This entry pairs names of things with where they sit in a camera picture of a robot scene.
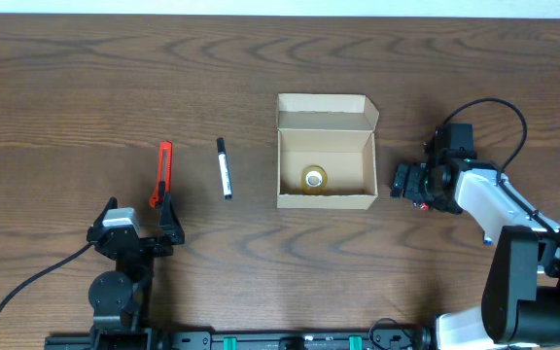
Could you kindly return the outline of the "blue capped white marker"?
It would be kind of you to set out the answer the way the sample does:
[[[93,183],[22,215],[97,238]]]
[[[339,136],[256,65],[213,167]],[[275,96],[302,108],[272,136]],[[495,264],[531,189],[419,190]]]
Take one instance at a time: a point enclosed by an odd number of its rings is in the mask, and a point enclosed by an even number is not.
[[[483,236],[483,244],[487,246],[491,246],[493,244],[492,239],[487,234]]]

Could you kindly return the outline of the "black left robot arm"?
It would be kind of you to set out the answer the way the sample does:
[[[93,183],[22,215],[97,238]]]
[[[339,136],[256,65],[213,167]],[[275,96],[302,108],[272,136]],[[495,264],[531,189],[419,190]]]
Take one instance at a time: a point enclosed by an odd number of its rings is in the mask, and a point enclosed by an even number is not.
[[[87,242],[116,263],[113,270],[100,274],[89,287],[88,301],[96,329],[136,333],[146,322],[154,259],[172,256],[173,247],[185,241],[169,192],[164,195],[159,211],[158,227],[162,234],[141,237],[135,210],[120,208],[112,197],[88,229]]]

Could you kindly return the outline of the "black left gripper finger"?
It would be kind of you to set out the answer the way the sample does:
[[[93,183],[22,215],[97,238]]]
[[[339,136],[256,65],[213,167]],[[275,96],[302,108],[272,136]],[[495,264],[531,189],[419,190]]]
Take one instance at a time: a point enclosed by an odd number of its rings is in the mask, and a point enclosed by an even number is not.
[[[94,228],[102,228],[103,227],[103,220],[107,214],[107,212],[109,210],[112,209],[117,209],[118,208],[118,201],[115,197],[111,197],[107,204],[105,205],[105,207],[103,208],[103,210],[101,211],[101,213],[99,214],[99,216],[95,219],[95,221],[93,222],[92,226]]]
[[[158,226],[172,245],[181,245],[185,242],[185,234],[174,211],[170,192],[164,195]]]

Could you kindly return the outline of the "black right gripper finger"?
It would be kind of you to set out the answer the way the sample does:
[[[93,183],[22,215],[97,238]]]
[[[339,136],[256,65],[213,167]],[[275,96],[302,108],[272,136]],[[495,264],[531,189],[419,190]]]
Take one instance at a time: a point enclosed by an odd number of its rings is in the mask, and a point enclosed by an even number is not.
[[[390,196],[393,198],[403,197],[408,177],[409,166],[407,164],[399,164],[395,172],[394,180],[391,186]]]
[[[406,199],[426,199],[427,169],[420,165],[407,165],[403,188]]]

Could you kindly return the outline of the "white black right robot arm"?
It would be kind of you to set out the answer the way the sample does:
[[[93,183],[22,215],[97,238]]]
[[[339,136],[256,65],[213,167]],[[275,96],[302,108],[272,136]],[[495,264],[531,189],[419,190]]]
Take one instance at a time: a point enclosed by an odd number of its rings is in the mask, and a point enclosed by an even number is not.
[[[439,149],[425,164],[400,164],[391,195],[470,214],[495,248],[480,305],[438,317],[438,348],[560,347],[560,226],[504,172],[470,150]]]

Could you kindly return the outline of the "yellow tape roll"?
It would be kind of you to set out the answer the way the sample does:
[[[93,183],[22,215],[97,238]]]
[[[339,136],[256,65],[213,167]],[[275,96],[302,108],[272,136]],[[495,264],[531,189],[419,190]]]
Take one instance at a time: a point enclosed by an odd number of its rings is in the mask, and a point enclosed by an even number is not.
[[[321,194],[328,182],[326,171],[318,165],[310,165],[301,174],[301,189],[306,194]]]

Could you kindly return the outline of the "cardboard box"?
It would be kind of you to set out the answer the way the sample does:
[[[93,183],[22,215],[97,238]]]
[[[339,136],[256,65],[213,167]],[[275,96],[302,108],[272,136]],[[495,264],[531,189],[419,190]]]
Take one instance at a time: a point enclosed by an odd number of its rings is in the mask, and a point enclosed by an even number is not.
[[[375,129],[379,112],[363,94],[280,93],[277,206],[283,209],[366,210],[378,198]],[[306,194],[310,165],[328,176],[325,191]]]

